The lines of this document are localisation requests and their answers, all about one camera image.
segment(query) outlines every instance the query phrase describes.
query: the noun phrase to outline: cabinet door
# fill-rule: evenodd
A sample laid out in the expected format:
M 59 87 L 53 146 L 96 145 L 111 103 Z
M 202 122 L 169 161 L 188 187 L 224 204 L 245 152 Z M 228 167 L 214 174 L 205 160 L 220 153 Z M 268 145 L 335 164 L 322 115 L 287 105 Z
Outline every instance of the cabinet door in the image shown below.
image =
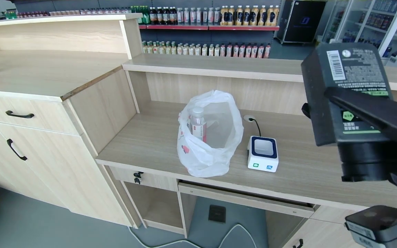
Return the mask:
M 17 142 L 11 144 L 14 149 Z M 8 146 L 7 139 L 0 134 L 0 187 L 57 206 L 61 201 Z
M 2 123 L 0 131 L 71 212 L 131 226 L 81 136 Z
M 284 248 L 292 248 L 293 245 L 298 247 L 299 239 L 303 239 L 303 248 L 362 248 L 354 242 L 344 225 L 326 221 L 307 220 Z

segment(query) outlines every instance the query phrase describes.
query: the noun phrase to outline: barcode label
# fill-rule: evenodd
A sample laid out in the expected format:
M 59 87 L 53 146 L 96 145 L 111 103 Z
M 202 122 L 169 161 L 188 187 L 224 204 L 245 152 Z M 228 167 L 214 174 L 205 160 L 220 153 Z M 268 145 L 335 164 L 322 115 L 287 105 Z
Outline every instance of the barcode label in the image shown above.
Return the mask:
M 335 81 L 345 80 L 344 69 L 342 67 L 338 50 L 327 51 L 327 58 L 329 59 L 330 70 L 332 72 L 333 79 Z
M 359 235 L 359 234 L 357 234 L 355 232 L 351 232 L 351 234 L 352 234 L 353 240 L 356 243 L 358 243 L 358 244 L 360 244 L 360 245 L 362 245 L 364 247 L 367 247 L 367 248 L 386 248 L 386 246 L 384 244 L 376 243 L 375 241 L 373 241 L 373 240 L 371 240 L 369 238 L 363 237 L 363 236 L 361 236 L 361 235 Z
M 358 233 L 358 234 L 361 234 L 361 235 L 364 235 L 366 237 L 369 237 L 369 238 L 371 238 L 373 240 L 375 239 L 375 235 L 373 234 L 373 232 L 370 229 L 367 229 L 367 228 L 365 228 L 363 226 L 355 225 L 355 224 L 353 224 L 353 223 L 351 223 L 349 221 L 346 221 L 346 222 L 347 222 L 348 228 L 351 231 L 353 231 L 355 233 Z

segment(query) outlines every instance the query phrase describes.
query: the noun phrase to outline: barcode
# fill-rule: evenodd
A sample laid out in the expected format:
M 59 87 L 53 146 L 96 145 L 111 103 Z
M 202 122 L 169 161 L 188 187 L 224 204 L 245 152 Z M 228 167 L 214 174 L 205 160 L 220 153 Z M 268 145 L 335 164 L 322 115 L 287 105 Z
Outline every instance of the barcode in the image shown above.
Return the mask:
M 364 229 L 364 232 L 365 232 L 365 235 L 366 235 L 367 237 L 372 237 L 372 234 L 371 234 L 370 230 L 365 230 L 365 229 Z
M 344 69 L 342 68 L 338 50 L 327 51 L 327 58 L 329 59 L 333 79 L 335 81 L 345 80 Z
M 367 247 L 373 247 L 373 245 L 370 242 L 363 239 L 362 237 L 359 237 L 359 241 L 361 241 L 364 245 L 367 245 Z

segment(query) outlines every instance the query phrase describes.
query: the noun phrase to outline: black cable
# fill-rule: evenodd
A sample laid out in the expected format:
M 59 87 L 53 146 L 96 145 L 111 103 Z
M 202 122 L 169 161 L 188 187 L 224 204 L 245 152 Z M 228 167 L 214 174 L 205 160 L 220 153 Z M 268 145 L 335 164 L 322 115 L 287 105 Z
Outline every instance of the black cable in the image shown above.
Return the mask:
M 258 133 L 260 134 L 260 137 L 261 137 L 260 126 L 258 126 L 257 120 L 256 120 L 256 119 L 253 119 L 253 118 L 249 118 L 249 120 L 250 120 L 250 121 L 255 121 L 255 124 L 257 124 L 257 127 L 258 127 Z

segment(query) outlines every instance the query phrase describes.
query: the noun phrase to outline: drawer handle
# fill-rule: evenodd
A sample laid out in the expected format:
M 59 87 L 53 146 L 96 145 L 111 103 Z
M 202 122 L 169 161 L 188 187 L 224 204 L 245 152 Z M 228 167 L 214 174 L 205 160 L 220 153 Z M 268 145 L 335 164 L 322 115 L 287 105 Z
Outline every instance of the drawer handle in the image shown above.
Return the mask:
M 140 171 L 139 171 L 139 172 L 134 173 L 133 176 L 134 176 L 134 177 L 137 177 L 137 178 L 142 178 L 142 175 L 141 175 L 141 174 L 143 174 L 143 172 L 140 172 Z
M 14 117 L 19 117 L 19 118 L 26 118 L 26 119 L 30 119 L 33 118 L 34 114 L 28 114 L 28 115 L 14 115 L 13 111 L 7 110 L 6 114 L 8 116 L 14 116 Z
M 13 144 L 13 140 L 11 140 L 11 138 L 9 138 L 8 140 L 7 140 L 7 144 L 8 144 L 8 146 L 10 146 L 10 149 L 16 154 L 16 156 L 17 157 L 19 157 L 21 160 L 27 160 L 27 157 L 26 156 L 24 156 L 24 157 L 21 157 L 14 149 L 13 149 L 13 147 L 11 146 L 12 144 Z
M 292 248 L 301 248 L 301 247 L 303 247 L 303 239 L 299 239 L 299 245 L 298 246 L 296 246 L 296 245 L 292 246 Z

